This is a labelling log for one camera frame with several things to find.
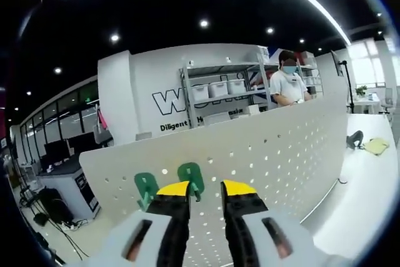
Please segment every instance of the black ceiling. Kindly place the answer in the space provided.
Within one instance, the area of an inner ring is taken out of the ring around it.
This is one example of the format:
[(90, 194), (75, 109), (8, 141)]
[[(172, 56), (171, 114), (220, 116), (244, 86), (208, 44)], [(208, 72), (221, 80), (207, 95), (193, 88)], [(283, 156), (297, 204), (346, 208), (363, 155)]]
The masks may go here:
[[(345, 31), (379, 22), (365, 0), (318, 1)], [(11, 44), (18, 32), (15, 20), (22, 21), (21, 12), (33, 4), (22, 38)], [(5, 28), (1, 47), (11, 53), (6, 113), (14, 123), (95, 75), (98, 59), (125, 49), (140, 53), (184, 44), (244, 43), (317, 53), (318, 47), (344, 47), (341, 39), (329, 39), (336, 31), (306, 0), (28, 0), (11, 6), (9, 15), (13, 23)], [(198, 25), (202, 18), (210, 22), (207, 30)], [(265, 32), (268, 26), (275, 29), (272, 36)], [(109, 37), (115, 32), (121, 40), (113, 46)], [(299, 38), (306, 43), (299, 44)], [(62, 75), (52, 72), (56, 66), (63, 67)]]

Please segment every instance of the white desk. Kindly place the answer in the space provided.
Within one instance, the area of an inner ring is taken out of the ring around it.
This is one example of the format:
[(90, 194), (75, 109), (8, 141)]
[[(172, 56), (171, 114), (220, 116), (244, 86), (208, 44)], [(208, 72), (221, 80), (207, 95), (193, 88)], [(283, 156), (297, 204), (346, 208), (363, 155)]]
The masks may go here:
[(368, 99), (368, 95), (363, 98), (354, 100), (354, 107), (356, 106), (361, 107), (362, 113), (364, 112), (364, 107), (367, 106), (369, 114), (377, 114), (381, 109), (381, 100), (379, 99), (376, 93), (373, 93), (372, 100)]
[(356, 259), (376, 243), (398, 198), (399, 169), (396, 145), (387, 119), (382, 115), (349, 115), (348, 134), (364, 133), (363, 141), (380, 137), (390, 147), (380, 156), (346, 149), (342, 178), (332, 190), (333, 202), (325, 203), (327, 218), (314, 234), (315, 245), (326, 253)]

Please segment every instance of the metal shelving unit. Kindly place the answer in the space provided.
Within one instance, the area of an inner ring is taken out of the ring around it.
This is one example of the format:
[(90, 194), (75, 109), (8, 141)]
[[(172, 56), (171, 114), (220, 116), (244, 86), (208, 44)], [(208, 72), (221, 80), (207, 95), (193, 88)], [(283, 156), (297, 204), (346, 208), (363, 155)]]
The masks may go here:
[[(197, 104), (211, 103), (214, 101), (220, 101), (225, 99), (232, 99), (236, 97), (249, 96), (249, 104), (254, 104), (253, 96), (264, 94), (266, 96), (267, 105), (271, 107), (271, 97), (269, 95), (269, 85), (266, 77), (266, 70), (271, 68), (277, 68), (277, 64), (263, 63), (263, 59), (260, 54), (257, 54), (258, 61), (255, 62), (242, 62), (242, 63), (221, 63), (213, 65), (200, 65), (192, 66), (185, 65), (180, 69), (182, 90), (184, 93), (186, 112), (189, 119), (191, 128), (198, 127), (196, 108)], [(264, 87), (261, 90), (252, 90), (249, 82), (250, 72), (260, 72)], [(224, 95), (216, 98), (209, 98), (202, 101), (194, 101), (192, 84), (193, 79), (205, 78), (217, 75), (228, 75), (242, 73), (244, 79), (244, 85), (247, 92), (234, 95)]]

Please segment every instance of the computer monitor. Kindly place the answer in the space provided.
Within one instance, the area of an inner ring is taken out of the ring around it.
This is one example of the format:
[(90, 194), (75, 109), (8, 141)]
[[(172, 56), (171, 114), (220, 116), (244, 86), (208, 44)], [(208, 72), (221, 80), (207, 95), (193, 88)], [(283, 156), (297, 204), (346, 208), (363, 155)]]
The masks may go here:
[(332, 50), (331, 50), (331, 54), (332, 54), (333, 63), (335, 64), (337, 76), (344, 76), (342, 68), (341, 68), (340, 63), (339, 63), (338, 55)]
[(49, 164), (61, 162), (63, 159), (69, 158), (69, 149), (65, 140), (45, 144), (44, 149), (46, 150), (46, 160)]
[(69, 147), (74, 148), (74, 153), (83, 153), (100, 148), (100, 145), (94, 140), (93, 133), (80, 134), (79, 136), (69, 138), (68, 143)]

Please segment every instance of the face mask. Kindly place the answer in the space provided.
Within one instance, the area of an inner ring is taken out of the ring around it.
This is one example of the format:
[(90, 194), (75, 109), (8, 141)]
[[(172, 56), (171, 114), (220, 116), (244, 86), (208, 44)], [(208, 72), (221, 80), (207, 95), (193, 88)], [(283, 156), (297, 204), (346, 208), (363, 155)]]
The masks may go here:
[(295, 73), (297, 70), (296, 66), (283, 66), (283, 72), (285, 72), (286, 74), (292, 74)]

